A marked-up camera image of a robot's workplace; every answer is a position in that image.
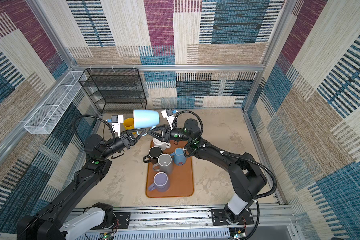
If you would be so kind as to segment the yellow mug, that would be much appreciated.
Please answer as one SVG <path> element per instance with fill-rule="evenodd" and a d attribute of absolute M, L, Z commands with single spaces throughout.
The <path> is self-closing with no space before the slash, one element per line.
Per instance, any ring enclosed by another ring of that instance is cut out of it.
<path fill-rule="evenodd" d="M 135 129 L 134 119 L 133 118 L 125 119 L 124 122 L 123 122 L 123 126 L 124 126 L 125 130 L 133 130 L 133 129 Z"/>

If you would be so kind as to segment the light blue mug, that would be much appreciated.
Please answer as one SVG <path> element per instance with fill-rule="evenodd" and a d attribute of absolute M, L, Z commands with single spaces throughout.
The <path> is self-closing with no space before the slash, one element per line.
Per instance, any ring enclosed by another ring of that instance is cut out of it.
<path fill-rule="evenodd" d="M 136 129 L 155 127 L 160 123 L 159 113 L 153 110 L 133 110 Z"/>

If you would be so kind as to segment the brown plastic tray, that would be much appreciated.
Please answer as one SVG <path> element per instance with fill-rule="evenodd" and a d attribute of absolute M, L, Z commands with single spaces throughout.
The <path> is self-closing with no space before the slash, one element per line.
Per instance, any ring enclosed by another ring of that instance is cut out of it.
<path fill-rule="evenodd" d="M 171 154 L 176 148 L 184 148 L 185 143 L 181 142 L 176 144 L 170 141 L 171 147 L 163 151 L 163 154 Z M 173 161 L 173 172 L 168 175 L 170 179 L 170 188 L 166 192 L 159 192 L 157 190 L 149 191 L 148 187 L 153 183 L 153 178 L 156 172 L 153 170 L 153 164 L 148 163 L 147 183 L 146 183 L 146 196 L 149 198 L 166 198 L 166 197 L 189 197 L 194 193 L 194 179 L 192 158 L 187 158 L 187 161 L 182 166 L 177 166 Z"/>

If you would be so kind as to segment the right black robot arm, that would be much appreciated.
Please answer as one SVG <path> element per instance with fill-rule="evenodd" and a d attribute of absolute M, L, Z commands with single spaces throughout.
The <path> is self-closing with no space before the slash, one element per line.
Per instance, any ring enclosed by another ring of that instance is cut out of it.
<path fill-rule="evenodd" d="M 225 215 L 230 224 L 235 224 L 253 203 L 277 190 L 276 176 L 269 168 L 255 161 L 252 155 L 230 153 L 205 140 L 202 137 L 204 124 L 192 111 L 189 114 L 194 118 L 187 119 L 184 126 L 178 128 L 178 117 L 185 113 L 186 110 L 172 112 L 167 118 L 168 124 L 160 125 L 159 113 L 152 112 L 153 115 L 143 121 L 144 128 L 149 129 L 148 135 L 162 142 L 186 142 L 183 148 L 186 157 L 206 160 L 229 174 L 235 194 L 225 205 Z"/>

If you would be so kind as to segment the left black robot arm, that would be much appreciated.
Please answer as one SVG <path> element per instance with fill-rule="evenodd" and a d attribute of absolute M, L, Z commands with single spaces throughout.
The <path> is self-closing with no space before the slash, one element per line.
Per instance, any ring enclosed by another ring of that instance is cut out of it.
<path fill-rule="evenodd" d="M 75 240 L 94 227 L 112 227 L 116 217 L 111 205 L 98 203 L 87 212 L 68 221 L 67 218 L 84 196 L 109 172 L 112 161 L 108 158 L 116 152 L 130 149 L 160 121 L 155 116 L 151 124 L 139 123 L 134 111 L 132 130 L 112 131 L 112 139 L 93 134 L 85 142 L 86 163 L 75 172 L 72 182 L 46 207 L 33 216 L 26 215 L 17 224 L 18 240 Z"/>

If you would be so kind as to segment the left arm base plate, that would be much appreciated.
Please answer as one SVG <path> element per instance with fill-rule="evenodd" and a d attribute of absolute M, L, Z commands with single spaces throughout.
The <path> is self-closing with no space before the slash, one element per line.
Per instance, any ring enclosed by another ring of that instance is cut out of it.
<path fill-rule="evenodd" d="M 118 229 L 127 229 L 129 227 L 130 217 L 130 212 L 113 212 L 111 223 L 101 228 L 112 232 L 116 232 Z"/>

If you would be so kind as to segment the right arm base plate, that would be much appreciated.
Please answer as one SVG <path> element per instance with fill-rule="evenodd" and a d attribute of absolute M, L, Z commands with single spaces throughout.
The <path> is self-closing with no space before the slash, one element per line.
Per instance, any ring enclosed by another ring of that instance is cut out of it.
<path fill-rule="evenodd" d="M 230 222 L 225 215 L 224 209 L 210 209 L 207 212 L 209 218 L 212 219 L 214 226 L 225 226 L 225 225 L 252 225 L 255 223 L 251 210 L 244 210 L 241 217 L 238 218 L 238 222 Z"/>

